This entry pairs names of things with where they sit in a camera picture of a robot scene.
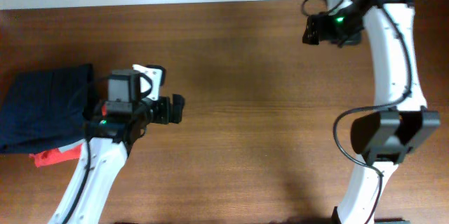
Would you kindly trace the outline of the dark blue shorts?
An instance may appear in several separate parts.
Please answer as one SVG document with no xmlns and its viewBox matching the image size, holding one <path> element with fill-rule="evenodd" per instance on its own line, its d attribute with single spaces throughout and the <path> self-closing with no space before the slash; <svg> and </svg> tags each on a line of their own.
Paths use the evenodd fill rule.
<svg viewBox="0 0 449 224">
<path fill-rule="evenodd" d="M 83 139 L 98 101 L 91 64 L 16 76 L 1 106 L 1 153 L 36 154 Z"/>
</svg>

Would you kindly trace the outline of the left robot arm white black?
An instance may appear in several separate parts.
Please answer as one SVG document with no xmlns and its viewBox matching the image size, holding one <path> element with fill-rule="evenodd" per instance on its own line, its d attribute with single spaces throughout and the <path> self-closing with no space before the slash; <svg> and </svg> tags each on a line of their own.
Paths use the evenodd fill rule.
<svg viewBox="0 0 449 224">
<path fill-rule="evenodd" d="M 81 155 L 50 223 L 98 223 L 117 175 L 147 126 L 182 121 L 185 99 L 160 94 L 165 78 L 166 69 L 159 65 L 134 65 L 105 78 L 107 98 L 81 127 Z"/>
</svg>

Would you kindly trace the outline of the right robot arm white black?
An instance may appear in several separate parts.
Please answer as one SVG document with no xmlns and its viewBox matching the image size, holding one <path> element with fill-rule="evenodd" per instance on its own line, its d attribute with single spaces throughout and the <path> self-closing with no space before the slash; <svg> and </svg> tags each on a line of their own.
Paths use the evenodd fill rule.
<svg viewBox="0 0 449 224">
<path fill-rule="evenodd" d="M 357 45 L 361 32 L 370 42 L 375 78 L 371 106 L 358 108 L 351 125 L 354 164 L 332 223 L 374 223 L 388 180 L 441 124 L 427 107 L 418 77 L 413 41 L 413 0 L 324 0 L 326 10 L 307 17 L 303 42 Z"/>
</svg>

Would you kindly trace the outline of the red folded garment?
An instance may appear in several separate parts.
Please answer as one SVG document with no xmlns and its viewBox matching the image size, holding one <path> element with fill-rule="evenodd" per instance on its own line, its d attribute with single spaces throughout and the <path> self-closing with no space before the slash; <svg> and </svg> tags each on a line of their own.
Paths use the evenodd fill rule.
<svg viewBox="0 0 449 224">
<path fill-rule="evenodd" d="M 35 167 L 51 166 L 62 162 L 78 159 L 81 155 L 81 145 L 61 152 L 59 149 L 46 150 L 37 154 L 29 154 Z"/>
</svg>

